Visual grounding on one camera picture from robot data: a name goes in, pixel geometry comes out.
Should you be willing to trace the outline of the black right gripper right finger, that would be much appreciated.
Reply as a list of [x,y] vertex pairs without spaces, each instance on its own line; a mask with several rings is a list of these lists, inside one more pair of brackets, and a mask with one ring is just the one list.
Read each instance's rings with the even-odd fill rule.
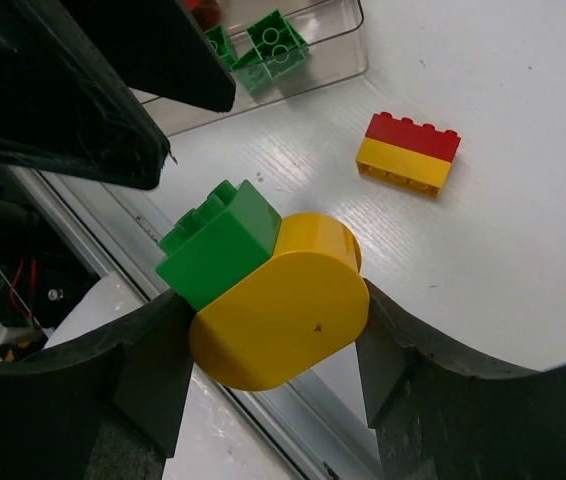
[[477,351],[371,287],[356,342],[387,479],[566,479],[566,364]]

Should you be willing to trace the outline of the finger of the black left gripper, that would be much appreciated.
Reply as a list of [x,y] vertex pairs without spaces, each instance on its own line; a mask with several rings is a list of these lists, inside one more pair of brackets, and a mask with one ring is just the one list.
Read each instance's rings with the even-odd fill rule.
[[0,164],[140,190],[167,137],[58,1],[0,1]]
[[64,1],[123,82],[213,112],[233,108],[236,83],[181,1]]

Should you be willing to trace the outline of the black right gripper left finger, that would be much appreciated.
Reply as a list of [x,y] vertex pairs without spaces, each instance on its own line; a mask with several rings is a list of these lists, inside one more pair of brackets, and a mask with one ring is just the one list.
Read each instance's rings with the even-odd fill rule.
[[0,362],[0,479],[159,479],[175,454],[194,313],[167,291],[71,341]]

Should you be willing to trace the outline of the green sloped lego brick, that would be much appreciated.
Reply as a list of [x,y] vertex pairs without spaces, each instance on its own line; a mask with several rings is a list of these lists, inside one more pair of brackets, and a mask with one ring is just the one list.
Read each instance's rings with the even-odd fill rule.
[[254,47],[238,56],[227,31],[221,25],[207,30],[205,36],[220,60],[237,75],[237,79],[248,93],[258,94],[271,83]]

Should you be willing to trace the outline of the green curved lego brick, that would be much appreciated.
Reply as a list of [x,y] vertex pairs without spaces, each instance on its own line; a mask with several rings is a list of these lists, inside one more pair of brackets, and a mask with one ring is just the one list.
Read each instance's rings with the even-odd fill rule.
[[307,61],[307,42],[278,9],[249,26],[246,32],[271,80]]

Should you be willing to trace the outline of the yellow oval lego brick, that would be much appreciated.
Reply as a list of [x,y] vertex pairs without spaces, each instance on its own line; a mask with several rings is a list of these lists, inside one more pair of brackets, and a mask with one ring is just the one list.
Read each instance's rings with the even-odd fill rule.
[[357,239],[337,219],[285,217],[272,257],[197,313],[195,363],[224,386],[265,391],[337,353],[367,323],[361,263]]

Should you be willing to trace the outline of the green square lego brick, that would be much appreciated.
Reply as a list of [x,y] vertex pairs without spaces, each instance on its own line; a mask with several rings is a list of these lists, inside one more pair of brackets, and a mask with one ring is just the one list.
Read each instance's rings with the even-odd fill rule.
[[280,223],[252,183],[225,180],[159,241],[155,271],[200,311],[272,256]]

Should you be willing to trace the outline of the red curved lego brick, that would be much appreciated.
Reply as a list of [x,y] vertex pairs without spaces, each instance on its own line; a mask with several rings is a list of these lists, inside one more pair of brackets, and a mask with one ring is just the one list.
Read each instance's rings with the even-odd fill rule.
[[184,0],[183,3],[203,31],[220,23],[221,8],[217,0]]

